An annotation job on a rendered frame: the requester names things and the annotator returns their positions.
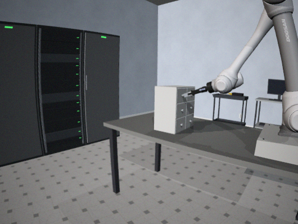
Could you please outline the white drawer front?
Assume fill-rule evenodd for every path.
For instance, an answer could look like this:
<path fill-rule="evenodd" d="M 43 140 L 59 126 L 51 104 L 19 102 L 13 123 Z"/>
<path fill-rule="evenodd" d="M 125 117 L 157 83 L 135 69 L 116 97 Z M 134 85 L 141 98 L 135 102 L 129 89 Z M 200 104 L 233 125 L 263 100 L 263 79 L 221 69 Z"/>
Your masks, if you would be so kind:
<path fill-rule="evenodd" d="M 188 92 L 191 92 L 192 90 L 194 91 L 195 88 L 191 88 L 191 87 L 190 88 L 187 88 L 187 93 Z M 187 97 L 187 101 L 194 100 L 194 99 L 195 99 L 195 96 L 194 95 Z"/>
<path fill-rule="evenodd" d="M 176 119 L 175 133 L 185 129 L 185 117 Z"/>
<path fill-rule="evenodd" d="M 186 115 L 194 113 L 194 101 L 188 101 L 186 103 Z"/>
<path fill-rule="evenodd" d="M 190 123 L 191 122 L 191 123 Z M 185 129 L 193 125 L 193 114 L 186 116 L 186 125 Z"/>
<path fill-rule="evenodd" d="M 176 118 L 186 115 L 186 103 L 177 104 Z"/>
<path fill-rule="evenodd" d="M 187 93 L 186 88 L 177 88 L 177 103 L 186 101 L 184 93 Z"/>

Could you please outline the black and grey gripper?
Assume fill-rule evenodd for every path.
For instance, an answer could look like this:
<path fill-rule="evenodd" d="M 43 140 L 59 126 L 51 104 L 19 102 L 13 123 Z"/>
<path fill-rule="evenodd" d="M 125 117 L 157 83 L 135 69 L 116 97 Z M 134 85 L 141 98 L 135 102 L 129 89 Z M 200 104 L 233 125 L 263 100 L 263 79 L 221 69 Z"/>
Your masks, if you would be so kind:
<path fill-rule="evenodd" d="M 214 90 L 213 90 L 213 88 L 211 86 L 211 82 L 208 82 L 206 84 L 206 86 L 203 86 L 203 87 L 201 87 L 199 89 L 196 89 L 196 90 L 191 91 L 191 92 L 188 92 L 188 93 L 184 93 L 184 97 L 188 97 L 188 96 L 191 96 L 191 95 L 194 95 L 194 94 L 198 94 L 198 93 L 207 92 L 207 89 L 208 89 L 208 92 L 209 93 L 213 93 L 214 92 Z"/>

